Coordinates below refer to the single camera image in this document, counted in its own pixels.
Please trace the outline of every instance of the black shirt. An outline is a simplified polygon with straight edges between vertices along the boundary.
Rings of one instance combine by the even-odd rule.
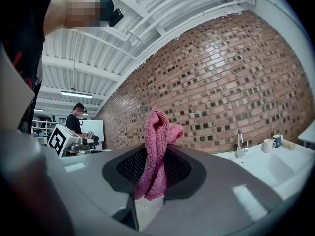
[[[76,134],[82,134],[79,119],[73,114],[67,117],[66,127],[70,130],[74,130]]]
[[[43,24],[51,0],[13,1],[14,3],[10,4],[5,0],[8,4],[1,6],[4,15],[2,15],[0,34],[4,49],[13,66],[35,93],[19,125],[22,132],[30,133],[42,79],[40,60],[45,41]]]

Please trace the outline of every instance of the white counter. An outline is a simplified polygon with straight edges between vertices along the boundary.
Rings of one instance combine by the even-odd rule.
[[[299,140],[304,142],[315,144],[315,120],[312,124],[301,134],[298,136]]]

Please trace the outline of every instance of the white wall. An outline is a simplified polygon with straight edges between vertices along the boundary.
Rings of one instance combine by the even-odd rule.
[[[315,58],[309,37],[286,0],[246,0],[242,6],[267,21],[288,42],[299,58],[315,97]]]
[[[80,120],[82,133],[92,131],[99,137],[100,142],[104,142],[104,129],[102,120]]]

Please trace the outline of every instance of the cup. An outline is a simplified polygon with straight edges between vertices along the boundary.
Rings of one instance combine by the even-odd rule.
[[[269,153],[272,151],[273,147],[276,145],[273,139],[268,138],[264,140],[264,143],[262,144],[262,151],[265,153]]]
[[[281,144],[281,135],[274,135],[274,142],[275,142],[275,147],[278,148]]]

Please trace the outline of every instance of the white ceiling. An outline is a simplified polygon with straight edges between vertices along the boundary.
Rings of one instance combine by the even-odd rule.
[[[94,117],[118,86],[151,54],[192,26],[214,18],[215,13],[241,10],[237,1],[113,0],[115,8],[124,13],[114,29],[85,28],[79,32],[60,29],[46,37],[43,82],[36,108],[48,115],[62,116],[81,102],[89,116]],[[70,90],[72,82],[77,92],[92,94],[92,99],[61,95],[61,90]]]

